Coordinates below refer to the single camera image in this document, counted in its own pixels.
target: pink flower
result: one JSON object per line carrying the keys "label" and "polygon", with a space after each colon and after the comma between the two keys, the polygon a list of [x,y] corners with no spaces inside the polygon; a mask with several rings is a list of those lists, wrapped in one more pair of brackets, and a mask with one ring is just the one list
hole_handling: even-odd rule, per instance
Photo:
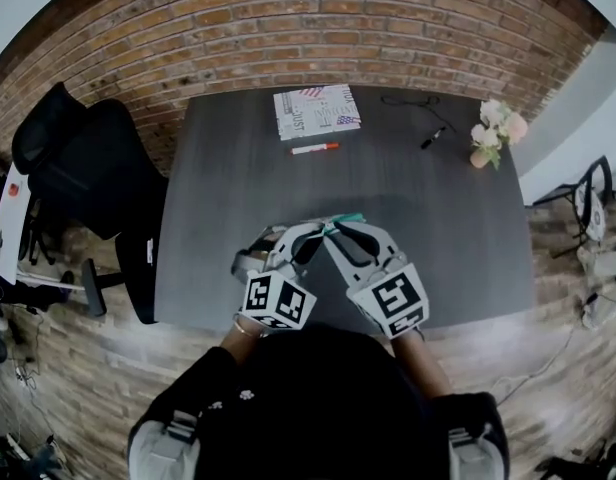
{"label": "pink flower", "polygon": [[528,133],[528,123],[517,112],[513,112],[508,116],[504,123],[504,128],[508,131],[511,144],[517,144]]}

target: artificial flower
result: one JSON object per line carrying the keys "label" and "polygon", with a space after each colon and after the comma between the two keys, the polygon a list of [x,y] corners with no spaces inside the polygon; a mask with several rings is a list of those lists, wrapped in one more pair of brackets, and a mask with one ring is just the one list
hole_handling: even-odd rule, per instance
{"label": "artificial flower", "polygon": [[504,124],[511,144],[517,144],[528,133],[528,123],[517,112],[508,116]]}
{"label": "artificial flower", "polygon": [[497,137],[497,132],[494,128],[486,129],[484,133],[481,143],[487,148],[497,148],[501,147],[501,142],[499,141],[499,137]]}
{"label": "artificial flower", "polygon": [[472,140],[474,140],[477,144],[481,144],[485,133],[486,129],[484,128],[484,125],[478,124],[472,129],[470,135],[472,136]]}
{"label": "artificial flower", "polygon": [[497,100],[483,101],[480,109],[481,120],[488,126],[499,126],[506,117],[502,110],[502,104]]}

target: cable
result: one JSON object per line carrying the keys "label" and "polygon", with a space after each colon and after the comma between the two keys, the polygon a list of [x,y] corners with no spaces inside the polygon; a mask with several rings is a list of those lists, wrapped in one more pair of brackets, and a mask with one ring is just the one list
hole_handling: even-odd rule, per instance
{"label": "cable", "polygon": [[[50,433],[54,436],[55,435],[55,431],[52,428],[52,425],[50,424],[50,422],[48,421],[48,418],[46,417],[46,415],[44,414],[44,412],[41,410],[41,408],[35,403],[34,400],[34,391],[37,391],[37,380],[35,379],[35,376],[40,376],[41,375],[41,362],[39,360],[39,334],[41,332],[41,325],[44,323],[44,316],[42,314],[37,314],[36,316],[40,317],[39,323],[37,324],[37,329],[35,331],[35,347],[33,350],[33,357],[34,357],[34,361],[37,363],[37,369],[36,370],[32,370],[31,372],[28,372],[26,369],[26,365],[25,364],[18,364],[17,358],[15,357],[15,353],[14,353],[14,348],[13,347],[13,354],[12,354],[12,361],[15,364],[16,368],[19,368],[22,372],[22,380],[26,386],[26,388],[28,389],[28,393],[30,395],[30,403],[32,404],[32,406],[37,409],[37,411],[39,412],[39,414],[41,414],[42,418],[44,419],[44,422],[46,423],[46,425],[48,426],[48,429],[50,430]],[[21,420],[19,419],[19,425],[20,425],[20,435],[21,435]]]}
{"label": "cable", "polygon": [[610,302],[613,302],[613,303],[616,304],[616,300],[611,299],[610,297],[606,297],[603,293],[597,293],[596,295],[597,295],[597,297],[601,297],[602,299],[606,299],[607,301],[610,301]]}
{"label": "cable", "polygon": [[440,121],[442,121],[446,125],[448,125],[448,127],[453,132],[457,133],[457,129],[452,125],[452,123],[450,121],[448,121],[447,119],[441,117],[437,113],[437,111],[433,108],[433,107],[439,105],[439,103],[441,103],[441,100],[439,99],[439,96],[428,96],[425,101],[408,101],[408,100],[404,100],[402,98],[394,98],[392,96],[382,96],[381,97],[381,102],[384,105],[391,105],[393,107],[400,107],[402,105],[411,105],[413,107],[423,108],[423,109],[427,110],[428,112],[430,112],[432,115],[434,115],[437,119],[439,119]]}
{"label": "cable", "polygon": [[496,389],[496,387],[499,385],[499,383],[502,382],[502,381],[514,381],[514,380],[521,379],[521,382],[519,384],[517,384],[517,386],[512,391],[510,391],[510,393],[508,393],[501,401],[497,402],[497,407],[499,407],[501,404],[506,402],[510,397],[512,397],[528,381],[530,381],[532,379],[536,379],[537,377],[539,377],[539,376],[543,375],[544,373],[546,373],[546,371],[548,371],[548,369],[559,358],[559,356],[561,354],[563,354],[565,352],[565,350],[568,348],[568,345],[570,345],[570,340],[572,340],[572,337],[573,337],[574,334],[575,334],[575,328],[573,327],[572,329],[570,329],[570,334],[568,335],[568,339],[562,345],[562,347],[557,351],[557,353],[554,356],[552,356],[552,358],[545,365],[543,365],[535,373],[532,373],[530,375],[523,375],[521,377],[501,377],[499,380],[497,380],[497,382],[495,382],[493,384],[493,386],[490,388],[489,391],[491,391],[491,392],[494,391]]}
{"label": "cable", "polygon": [[[4,400],[1,398],[1,393],[0,393],[0,405],[1,405],[1,410],[3,411],[3,414],[8,414],[8,411],[6,411],[6,405],[4,403]],[[17,444],[21,443],[21,412],[19,411],[20,408],[21,408],[21,400],[19,397],[17,397],[17,408],[14,410],[15,416],[17,418],[17,428],[18,428],[17,439],[16,439]],[[10,433],[10,422],[8,422],[8,431]]]}

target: tabletop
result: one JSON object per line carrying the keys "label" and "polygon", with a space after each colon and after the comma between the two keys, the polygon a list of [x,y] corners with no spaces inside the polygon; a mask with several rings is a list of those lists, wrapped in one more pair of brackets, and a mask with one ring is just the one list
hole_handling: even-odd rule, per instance
{"label": "tabletop", "polygon": [[[244,286],[230,275],[235,253],[268,225],[361,212],[412,261],[430,300],[424,327],[534,307],[530,234],[510,152],[499,170],[475,169],[470,130],[479,102],[439,95],[434,111],[391,106],[382,96],[425,101],[430,93],[352,87],[361,128],[280,141],[273,94],[259,89],[191,100],[179,133],[164,209],[155,318],[223,331]],[[292,156],[290,148],[339,142]],[[322,247],[304,286],[317,296],[309,322],[373,332],[345,297]]]}

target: chair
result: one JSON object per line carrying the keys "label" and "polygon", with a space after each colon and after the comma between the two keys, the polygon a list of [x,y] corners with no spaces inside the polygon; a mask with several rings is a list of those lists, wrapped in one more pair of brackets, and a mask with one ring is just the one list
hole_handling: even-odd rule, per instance
{"label": "chair", "polygon": [[153,323],[156,246],[152,262],[146,251],[148,240],[159,237],[168,180],[150,161],[123,103],[108,99],[86,108],[58,83],[17,129],[12,156],[35,197],[104,240],[117,236],[120,274],[98,276],[92,260],[82,265],[90,313],[105,314],[101,290],[125,283],[140,320]]}
{"label": "chair", "polygon": [[[603,173],[604,186],[601,192],[601,198],[597,196],[593,189],[593,176],[595,172],[601,169]],[[579,232],[573,236],[578,243],[574,247],[561,251],[553,255],[553,258],[558,258],[564,254],[576,251],[588,239],[595,242],[601,242],[606,232],[606,216],[604,208],[613,199],[612,191],[612,173],[610,165],[605,156],[593,162],[586,173],[577,183],[564,184],[557,187],[553,193],[535,202],[532,206],[539,206],[556,199],[565,198],[572,204],[575,218],[579,226]]]}

